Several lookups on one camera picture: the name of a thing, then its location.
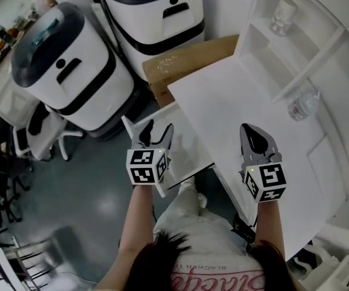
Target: white t-shirt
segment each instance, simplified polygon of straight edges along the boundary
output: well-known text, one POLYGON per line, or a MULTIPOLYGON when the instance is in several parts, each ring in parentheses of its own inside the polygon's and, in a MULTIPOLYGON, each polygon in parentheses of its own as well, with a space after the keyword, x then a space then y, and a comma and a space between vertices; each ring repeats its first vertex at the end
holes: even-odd
POLYGON ((34 0, 33 5, 35 8, 35 12, 37 12, 37 14, 40 16, 42 16, 50 10, 50 7, 47 5, 46 0, 34 0))
POLYGON ((188 234, 186 246, 173 269, 172 286, 178 291, 263 290, 260 264, 247 254, 242 239, 231 232, 226 219, 211 212, 183 216, 164 224, 171 234, 188 234))

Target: white cabinet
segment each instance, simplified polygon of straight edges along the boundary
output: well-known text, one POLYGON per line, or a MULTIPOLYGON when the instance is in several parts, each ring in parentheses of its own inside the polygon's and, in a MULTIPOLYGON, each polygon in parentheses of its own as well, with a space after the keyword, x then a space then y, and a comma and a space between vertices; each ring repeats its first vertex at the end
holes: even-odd
POLYGON ((345 30, 317 0, 293 0, 298 12, 286 36, 269 29, 280 0, 254 0, 234 55, 257 85, 278 101, 320 66, 345 30))

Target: shoe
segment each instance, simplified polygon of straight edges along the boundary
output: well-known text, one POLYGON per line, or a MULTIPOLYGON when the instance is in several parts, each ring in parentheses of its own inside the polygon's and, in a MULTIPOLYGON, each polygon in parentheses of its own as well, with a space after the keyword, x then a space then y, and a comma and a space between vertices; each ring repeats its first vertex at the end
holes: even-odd
POLYGON ((208 198, 202 193, 197 193, 197 195, 198 195, 198 205, 201 208, 205 209, 206 204, 208 202, 208 198))
POLYGON ((178 190, 178 194, 180 194, 186 187, 194 187, 195 188, 195 179, 194 176, 186 179, 185 181, 182 181, 180 184, 180 188, 178 190))
POLYGON ((182 181, 181 185, 182 184, 184 184, 186 186, 188 186, 188 185, 194 186, 195 185, 195 178, 194 178, 194 176, 191 176, 190 178, 186 179, 185 181, 182 181))

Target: gray floor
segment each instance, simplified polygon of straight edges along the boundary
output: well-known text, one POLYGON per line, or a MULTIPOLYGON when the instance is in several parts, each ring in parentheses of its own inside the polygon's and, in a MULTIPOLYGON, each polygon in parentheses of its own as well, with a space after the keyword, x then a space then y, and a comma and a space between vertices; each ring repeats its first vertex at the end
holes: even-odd
MULTIPOLYGON (((156 110, 151 102, 139 119, 156 110)), ((32 189, 18 201, 23 222, 9 228, 20 244, 53 239, 71 271, 99 281, 117 255, 132 193, 125 168, 130 139, 123 131, 106 142, 86 137, 68 138, 66 144, 72 152, 69 162, 57 148, 53 161, 35 163, 28 177, 32 189)), ((196 184, 208 197, 207 207, 231 222, 235 210, 213 171, 197 176, 196 184)), ((176 194, 177 189, 166 198, 155 193, 157 217, 176 194)))

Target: white desk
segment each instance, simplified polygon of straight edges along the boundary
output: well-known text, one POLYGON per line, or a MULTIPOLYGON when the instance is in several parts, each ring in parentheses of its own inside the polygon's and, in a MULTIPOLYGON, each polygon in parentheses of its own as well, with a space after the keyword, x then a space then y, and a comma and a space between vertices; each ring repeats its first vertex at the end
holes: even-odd
MULTIPOLYGON (((279 206, 286 259, 290 259, 324 226, 329 208, 338 208, 345 197, 342 184, 337 185, 335 189, 339 190, 335 193, 322 191, 319 182, 323 180, 316 177, 321 176, 321 170, 314 170, 308 159, 308 154, 326 135, 317 118, 293 121, 286 101, 272 103, 234 56, 171 84, 169 89, 222 174, 241 218, 250 223, 256 217, 257 206, 238 173, 241 169, 239 128, 247 122, 274 137, 287 163, 288 188, 279 206)), ((330 151, 324 161, 316 164, 335 163, 330 151)))
POLYGON ((123 117, 123 123, 130 138, 133 138, 134 128, 149 122, 151 119, 154 120, 154 128, 151 132, 152 142, 160 140, 170 123, 174 125, 174 135, 169 154, 170 167, 165 173, 163 181, 156 185, 160 195, 165 197, 172 187, 213 165, 213 161, 175 102, 142 119, 135 125, 123 117))

